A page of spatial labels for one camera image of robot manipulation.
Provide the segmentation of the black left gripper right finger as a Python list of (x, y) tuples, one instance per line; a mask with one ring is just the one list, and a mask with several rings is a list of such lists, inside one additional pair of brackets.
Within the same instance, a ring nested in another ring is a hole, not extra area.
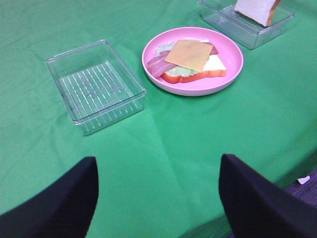
[(315, 238), (317, 209), (289, 194), (233, 154), (223, 154), (219, 196), (237, 238)]

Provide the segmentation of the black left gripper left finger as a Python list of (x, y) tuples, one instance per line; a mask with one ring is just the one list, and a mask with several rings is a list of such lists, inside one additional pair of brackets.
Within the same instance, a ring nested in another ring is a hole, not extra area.
[(84, 238), (99, 197), (95, 157), (85, 157), (34, 197), (0, 216), (2, 238)]

